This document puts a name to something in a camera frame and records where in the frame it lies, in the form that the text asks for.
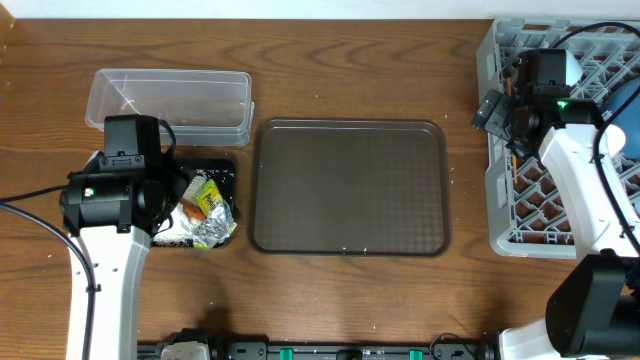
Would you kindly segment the light blue small bowl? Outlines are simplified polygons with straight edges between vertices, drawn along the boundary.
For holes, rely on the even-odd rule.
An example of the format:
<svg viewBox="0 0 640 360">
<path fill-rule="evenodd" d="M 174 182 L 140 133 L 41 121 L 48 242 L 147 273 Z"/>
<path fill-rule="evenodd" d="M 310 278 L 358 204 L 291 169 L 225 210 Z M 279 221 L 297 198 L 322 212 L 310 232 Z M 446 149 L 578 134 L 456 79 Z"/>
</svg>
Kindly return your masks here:
<svg viewBox="0 0 640 360">
<path fill-rule="evenodd" d="M 565 63 L 565 83 L 568 86 L 576 85 L 583 76 L 583 70 L 575 58 L 575 56 L 566 50 L 566 63 Z"/>
</svg>

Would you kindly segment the pile of white rice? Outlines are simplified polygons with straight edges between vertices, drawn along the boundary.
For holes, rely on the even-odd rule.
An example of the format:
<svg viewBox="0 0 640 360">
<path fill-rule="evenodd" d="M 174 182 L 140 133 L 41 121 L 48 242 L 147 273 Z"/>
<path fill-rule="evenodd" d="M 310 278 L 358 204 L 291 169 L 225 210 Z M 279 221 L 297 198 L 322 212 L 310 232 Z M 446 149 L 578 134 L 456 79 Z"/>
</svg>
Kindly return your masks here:
<svg viewBox="0 0 640 360">
<path fill-rule="evenodd" d="M 152 245 L 200 250 L 225 246 L 237 227 L 234 185 L 234 169 L 198 169 Z"/>
</svg>

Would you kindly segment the orange carrot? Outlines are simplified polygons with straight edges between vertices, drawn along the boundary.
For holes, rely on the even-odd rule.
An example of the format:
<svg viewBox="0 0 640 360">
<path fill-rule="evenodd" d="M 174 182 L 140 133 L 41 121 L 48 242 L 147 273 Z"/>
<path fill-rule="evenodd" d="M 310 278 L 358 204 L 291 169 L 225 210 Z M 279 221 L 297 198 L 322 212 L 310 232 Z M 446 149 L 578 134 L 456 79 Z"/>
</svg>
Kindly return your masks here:
<svg viewBox="0 0 640 360">
<path fill-rule="evenodd" d="M 180 204 L 182 205 L 183 213 L 189 219 L 195 219 L 197 221 L 204 221 L 207 219 L 207 216 L 203 213 L 203 211 L 192 202 L 181 200 Z"/>
</svg>

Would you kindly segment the dark blue plate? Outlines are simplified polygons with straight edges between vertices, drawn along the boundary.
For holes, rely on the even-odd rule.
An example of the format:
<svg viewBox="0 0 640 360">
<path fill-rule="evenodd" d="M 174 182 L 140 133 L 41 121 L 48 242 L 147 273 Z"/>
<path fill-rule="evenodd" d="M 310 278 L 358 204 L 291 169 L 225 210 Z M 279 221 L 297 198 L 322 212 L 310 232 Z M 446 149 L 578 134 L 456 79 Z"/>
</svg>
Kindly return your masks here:
<svg viewBox="0 0 640 360">
<path fill-rule="evenodd" d="M 616 112 L 639 87 L 639 79 L 632 79 L 611 93 L 603 105 L 605 111 Z M 620 127 L 626 136 L 626 143 L 622 153 L 634 160 L 639 159 L 639 96 L 625 108 L 614 120 L 614 125 Z"/>
</svg>

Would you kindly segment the white paper napkin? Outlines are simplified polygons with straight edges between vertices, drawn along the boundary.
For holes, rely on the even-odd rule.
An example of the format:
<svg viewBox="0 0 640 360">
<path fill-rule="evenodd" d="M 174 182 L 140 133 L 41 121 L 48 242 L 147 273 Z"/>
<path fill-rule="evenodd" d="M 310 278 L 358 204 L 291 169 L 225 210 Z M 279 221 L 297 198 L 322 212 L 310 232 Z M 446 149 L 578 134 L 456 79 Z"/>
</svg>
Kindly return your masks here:
<svg viewBox="0 0 640 360">
<path fill-rule="evenodd" d="M 152 241 L 158 246 L 186 246 L 200 223 L 201 221 L 189 219 L 179 203 L 171 212 L 170 218 L 162 223 L 159 233 Z"/>
</svg>

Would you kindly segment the silver foil snack wrapper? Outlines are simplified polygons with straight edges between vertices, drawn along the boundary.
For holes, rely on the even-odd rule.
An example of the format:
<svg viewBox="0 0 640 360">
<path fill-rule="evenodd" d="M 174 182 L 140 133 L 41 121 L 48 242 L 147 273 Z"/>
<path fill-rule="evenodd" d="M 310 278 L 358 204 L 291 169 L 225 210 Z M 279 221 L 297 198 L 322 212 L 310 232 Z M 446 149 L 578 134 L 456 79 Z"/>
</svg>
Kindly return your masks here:
<svg viewBox="0 0 640 360">
<path fill-rule="evenodd" d="M 215 181 L 208 179 L 196 192 L 194 200 L 205 215 L 205 219 L 193 229 L 194 247 L 209 250 L 226 243 L 237 224 Z"/>
</svg>

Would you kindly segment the wooden chopstick with pattern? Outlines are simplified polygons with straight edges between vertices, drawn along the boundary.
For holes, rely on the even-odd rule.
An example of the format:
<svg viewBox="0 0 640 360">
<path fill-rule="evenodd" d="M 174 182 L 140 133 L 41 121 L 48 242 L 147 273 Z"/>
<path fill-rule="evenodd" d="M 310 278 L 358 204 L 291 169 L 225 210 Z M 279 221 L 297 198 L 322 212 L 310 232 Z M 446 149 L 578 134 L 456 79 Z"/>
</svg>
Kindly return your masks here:
<svg viewBox="0 0 640 360">
<path fill-rule="evenodd" d="M 506 94 L 508 96 L 513 96 L 511 75 L 507 75 L 505 80 L 506 80 Z M 516 154 L 513 151 L 511 151 L 511 165 L 512 165 L 513 182 L 515 185 L 518 183 L 518 175 L 517 175 L 518 165 L 517 165 Z"/>
</svg>

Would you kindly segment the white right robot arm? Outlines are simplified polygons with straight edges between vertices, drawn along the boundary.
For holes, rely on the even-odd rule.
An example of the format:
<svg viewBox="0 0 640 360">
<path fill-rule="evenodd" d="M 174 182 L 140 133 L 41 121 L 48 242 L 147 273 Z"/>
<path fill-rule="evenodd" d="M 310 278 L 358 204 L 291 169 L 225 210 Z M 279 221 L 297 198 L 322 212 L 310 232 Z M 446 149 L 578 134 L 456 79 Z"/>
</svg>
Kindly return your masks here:
<svg viewBox="0 0 640 360">
<path fill-rule="evenodd" d="M 639 217 L 613 165 L 626 136 L 589 99 L 572 99 L 582 75 L 571 53 L 518 57 L 516 93 L 489 91 L 472 120 L 519 158 L 536 158 L 559 192 L 577 265 L 545 316 L 501 331 L 498 359 L 613 359 L 639 354 Z"/>
</svg>

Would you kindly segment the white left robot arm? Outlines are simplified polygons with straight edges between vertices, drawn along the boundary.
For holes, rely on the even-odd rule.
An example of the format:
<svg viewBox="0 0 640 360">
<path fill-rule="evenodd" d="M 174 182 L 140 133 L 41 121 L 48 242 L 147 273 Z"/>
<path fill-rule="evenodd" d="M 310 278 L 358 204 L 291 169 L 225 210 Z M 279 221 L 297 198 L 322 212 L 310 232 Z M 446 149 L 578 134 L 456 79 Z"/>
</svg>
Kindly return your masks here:
<svg viewBox="0 0 640 360">
<path fill-rule="evenodd" d="M 72 285 L 66 356 L 133 359 L 139 288 L 151 239 L 193 178 L 161 148 L 169 125 L 152 116 L 108 116 L 104 148 L 69 176 L 60 195 Z"/>
</svg>

